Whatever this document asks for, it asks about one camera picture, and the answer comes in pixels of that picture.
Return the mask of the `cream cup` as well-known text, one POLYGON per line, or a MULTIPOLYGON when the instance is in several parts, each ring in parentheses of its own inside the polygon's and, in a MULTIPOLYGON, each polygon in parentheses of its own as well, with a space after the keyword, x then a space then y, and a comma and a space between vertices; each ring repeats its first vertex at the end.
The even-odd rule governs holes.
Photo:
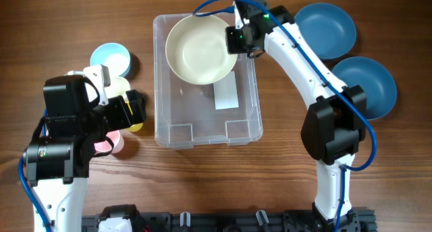
POLYGON ((126 92, 129 90, 131 90, 129 81, 121 76, 111 78, 110 86, 105 87, 107 98, 122 96, 124 100, 127 100, 126 92))

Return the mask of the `cream bowl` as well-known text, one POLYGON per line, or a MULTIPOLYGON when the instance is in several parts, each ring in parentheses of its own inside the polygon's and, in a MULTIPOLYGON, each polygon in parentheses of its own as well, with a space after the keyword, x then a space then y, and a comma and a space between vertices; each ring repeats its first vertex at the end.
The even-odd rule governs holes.
POLYGON ((235 66, 237 54, 229 54, 225 29, 228 23, 217 16, 188 16, 169 32, 165 55, 172 72, 196 85, 213 84, 235 66))

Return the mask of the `clear plastic storage container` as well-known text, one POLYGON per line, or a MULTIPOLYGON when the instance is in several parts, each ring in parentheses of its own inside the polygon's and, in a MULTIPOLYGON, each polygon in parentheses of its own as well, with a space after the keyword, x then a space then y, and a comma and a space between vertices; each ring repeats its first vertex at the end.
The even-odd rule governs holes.
POLYGON ((155 140, 166 148, 197 145, 245 145, 263 135, 253 59, 239 55, 235 72, 239 107, 215 109, 213 84, 199 86, 178 78, 166 60, 170 30, 186 14, 159 15, 153 20, 155 140))

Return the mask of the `dark blue bowl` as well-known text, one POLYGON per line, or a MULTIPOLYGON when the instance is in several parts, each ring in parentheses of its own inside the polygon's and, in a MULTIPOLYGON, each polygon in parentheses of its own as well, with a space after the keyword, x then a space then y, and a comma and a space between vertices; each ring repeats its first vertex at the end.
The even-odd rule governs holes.
POLYGON ((398 97, 396 82, 380 62, 367 57, 349 57, 340 61, 332 72, 349 87, 359 85, 365 91, 367 119, 385 117, 396 105, 398 97))
POLYGON ((355 45, 357 30, 351 16, 330 3, 313 3, 303 7, 295 21, 305 41, 321 59, 336 59, 355 45))

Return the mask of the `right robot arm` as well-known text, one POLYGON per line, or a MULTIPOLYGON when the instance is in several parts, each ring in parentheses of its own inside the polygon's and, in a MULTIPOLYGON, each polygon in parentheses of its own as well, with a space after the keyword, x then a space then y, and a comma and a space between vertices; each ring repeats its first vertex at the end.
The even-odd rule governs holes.
POLYGON ((305 41, 292 14, 264 0, 232 0, 236 25, 227 28, 229 53, 268 54, 285 71, 307 108, 300 132, 317 164, 314 228, 340 231, 354 223, 349 201, 350 172, 370 127, 367 96, 333 75, 305 41))

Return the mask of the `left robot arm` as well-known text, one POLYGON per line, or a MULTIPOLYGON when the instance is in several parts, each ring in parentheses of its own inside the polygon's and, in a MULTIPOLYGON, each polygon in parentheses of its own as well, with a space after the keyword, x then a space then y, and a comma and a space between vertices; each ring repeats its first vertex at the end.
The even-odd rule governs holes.
POLYGON ((80 231, 90 160, 95 143, 108 132, 145 121, 145 97, 136 90, 100 105, 90 100, 84 76, 59 76, 45 82, 47 113, 34 130, 18 165, 22 186, 33 205, 35 231, 80 231))

